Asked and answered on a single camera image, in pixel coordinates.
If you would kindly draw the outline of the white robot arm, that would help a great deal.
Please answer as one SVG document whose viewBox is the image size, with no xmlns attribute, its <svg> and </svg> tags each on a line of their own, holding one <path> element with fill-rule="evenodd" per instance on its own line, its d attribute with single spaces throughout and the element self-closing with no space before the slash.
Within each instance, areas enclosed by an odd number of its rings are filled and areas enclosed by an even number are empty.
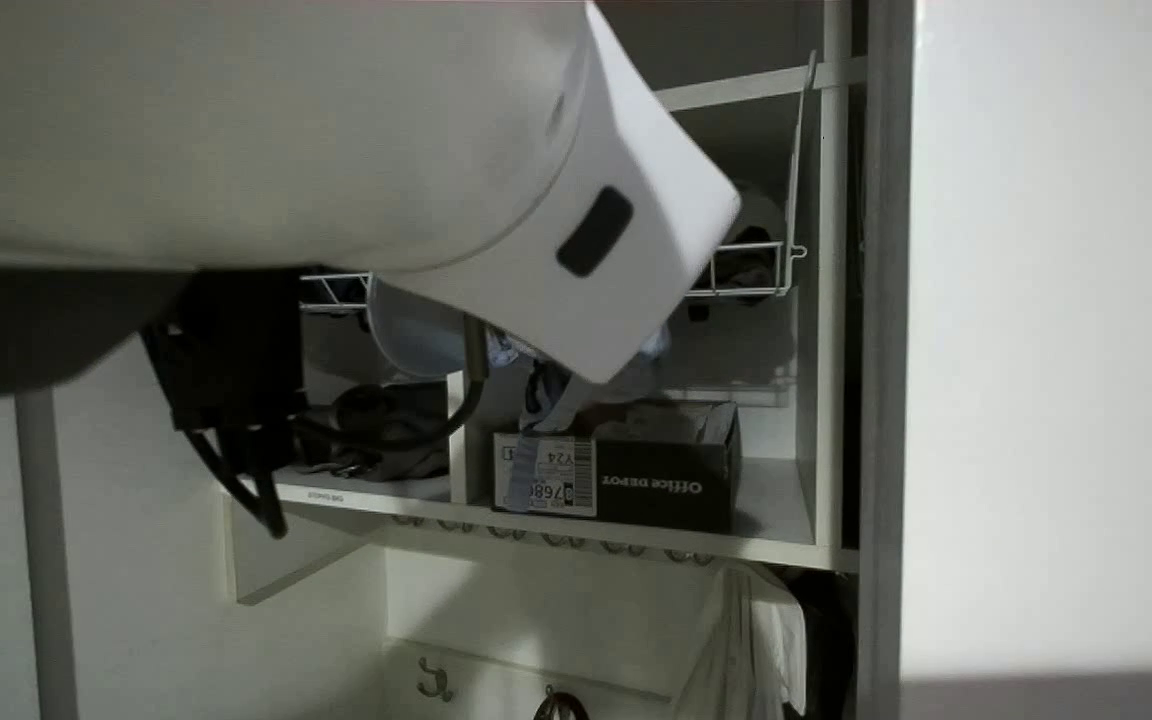
<svg viewBox="0 0 1152 720">
<path fill-rule="evenodd" d="M 312 263 L 602 384 L 736 213 L 596 0 L 0 0 L 0 395 Z"/>
</svg>

